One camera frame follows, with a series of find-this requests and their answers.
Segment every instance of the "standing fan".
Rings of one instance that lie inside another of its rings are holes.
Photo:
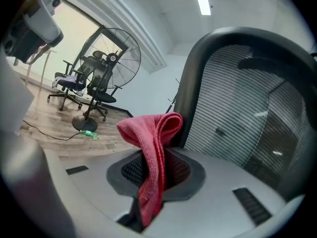
[[[75,117],[72,123],[77,130],[95,131],[97,123],[89,117],[89,113],[94,109],[96,93],[106,96],[108,103],[115,102],[114,92],[129,83],[138,72],[141,51],[137,41],[128,32],[118,28],[101,28],[86,41],[79,60],[79,71],[93,86],[88,87],[92,99],[84,118]],[[107,89],[114,89],[111,95],[106,93]]]
[[[81,58],[93,56],[95,51],[100,51],[104,59],[107,56],[116,55],[116,63],[107,89],[117,89],[129,83],[140,68],[140,47],[133,36],[122,29],[104,28],[97,36],[92,35],[85,45],[80,54]],[[81,66],[84,62],[85,59],[80,59]]]

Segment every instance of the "headrest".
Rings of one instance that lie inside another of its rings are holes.
[[[96,51],[93,52],[93,56],[98,58],[98,59],[101,59],[103,57],[103,55],[105,55],[105,53],[101,52],[99,50],[96,50]]]

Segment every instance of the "seat cushion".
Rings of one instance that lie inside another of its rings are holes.
[[[101,93],[101,92],[98,92],[96,94],[96,100],[98,101],[101,101],[101,102],[106,102],[106,103],[114,103],[116,102],[117,100],[111,96],[110,94],[108,93]]]
[[[66,75],[61,73],[61,72],[56,72],[55,78],[57,78],[57,77],[66,77]],[[62,80],[62,79],[58,81],[58,85],[61,85],[62,87],[74,89],[74,90],[83,90],[86,87],[85,84],[80,84],[79,87],[76,89],[75,82],[69,82],[69,81]]]

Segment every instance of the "white cloth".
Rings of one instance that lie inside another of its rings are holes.
[[[52,88],[55,88],[57,86],[57,83],[60,81],[60,80],[65,80],[65,81],[68,81],[68,82],[73,82],[73,83],[76,83],[76,78],[77,76],[72,76],[72,75],[68,75],[66,77],[56,77],[55,80],[53,81],[52,83]]]
[[[86,90],[86,88],[84,88],[83,90],[77,90],[77,91],[76,91],[76,94],[77,94],[78,96],[83,96],[85,90]]]

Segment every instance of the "red cloth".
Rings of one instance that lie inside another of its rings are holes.
[[[166,184],[163,146],[169,145],[182,124],[182,116],[175,112],[129,118],[117,124],[123,139],[143,150],[149,168],[149,176],[139,190],[141,218],[145,227],[150,224],[152,215],[157,215],[161,209]]]

